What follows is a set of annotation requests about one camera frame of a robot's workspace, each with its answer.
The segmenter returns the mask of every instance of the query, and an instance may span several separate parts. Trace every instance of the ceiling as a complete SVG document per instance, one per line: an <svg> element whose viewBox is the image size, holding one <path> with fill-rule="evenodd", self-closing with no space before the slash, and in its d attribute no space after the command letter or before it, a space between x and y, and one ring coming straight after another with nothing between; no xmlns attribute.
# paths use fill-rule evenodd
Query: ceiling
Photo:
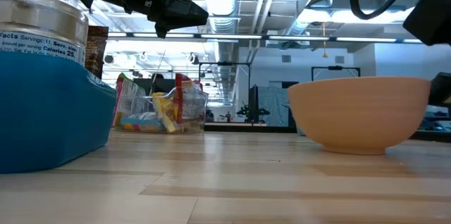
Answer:
<svg viewBox="0 0 451 224"><path fill-rule="evenodd" d="M139 13L132 13L131 15L124 12L123 8L105 3L100 0L95 0L92 10L82 5L79 0L63 0L73 6L78 7L85 12L89 17L90 25L103 25L110 27L110 32L154 32L154 24L146 19L145 15ZM205 0L193 0L196 4L206 9ZM270 16L266 18L262 32L267 33L269 30L283 33L283 30L289 27L295 18L298 16L299 9L297 7L298 0L273 0L269 13ZM410 4L414 4L416 0L406 0ZM345 10L346 6L349 8L348 0L334 0L334 8L323 9L329 14ZM403 4L406 8L410 7L408 4ZM257 0L238 0L239 11L234 15L234 18L239 21L237 33L249 34L257 7ZM188 27L173 32L183 33L210 33L211 28L209 24L199 27ZM310 24L307 28L310 35L327 35L336 37L389 37L389 38L412 38L401 26L401 22L385 23L385 24L368 24L368 23L350 23L344 22L326 22L324 24ZM245 61L248 55L247 42L239 43L240 60ZM104 65L103 80L114 86L116 78L119 73L125 72L132 77L131 70L140 71L143 77L147 77L156 71L162 72L164 77L173 77L173 73L167 73L169 70L173 72L183 72L190 77L197 78L199 66L190 63L191 56L197 56L200 62L217 62L217 43L215 42L193 42L187 40L186 42L154 42L154 41L109 41L106 47L106 55L114 57L113 63L106 63ZM308 51L313 51L313 54L320 54L322 56L323 42L310 42L302 50L302 53L307 54ZM351 54L361 46L346 43L333 42L327 43L329 49L333 49L331 53ZM286 53L298 54L299 50L289 50ZM290 65L280 64L280 55L283 52L278 49L265 48L265 44L261 44L257 52L253 66L261 66L270 68L271 66L298 66L299 63L311 63L312 59L321 56L308 56L307 59L295 58ZM217 66L211 66L205 77L205 82L210 86L207 91L210 92L212 98L221 98L221 85L223 82L218 82L219 69ZM233 81L233 71L230 71L230 80Z"/></svg>

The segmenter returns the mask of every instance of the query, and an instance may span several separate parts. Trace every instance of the wooden tabletop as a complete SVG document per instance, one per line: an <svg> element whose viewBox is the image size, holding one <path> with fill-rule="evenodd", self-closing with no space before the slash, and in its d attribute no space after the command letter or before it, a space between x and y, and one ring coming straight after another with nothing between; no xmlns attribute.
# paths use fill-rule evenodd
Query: wooden tabletop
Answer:
<svg viewBox="0 0 451 224"><path fill-rule="evenodd" d="M0 223L451 223L451 144L353 156L294 134L112 132L59 169L0 175Z"/></svg>

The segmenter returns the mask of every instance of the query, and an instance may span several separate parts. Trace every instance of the tan bowl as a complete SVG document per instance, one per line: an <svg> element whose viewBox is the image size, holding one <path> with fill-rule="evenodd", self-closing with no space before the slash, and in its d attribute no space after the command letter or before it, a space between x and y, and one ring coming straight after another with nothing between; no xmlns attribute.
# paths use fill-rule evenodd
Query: tan bowl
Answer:
<svg viewBox="0 0 451 224"><path fill-rule="evenodd" d="M431 83L414 77L360 77L291 86L290 107L305 135L326 151L384 154L425 115Z"/></svg>

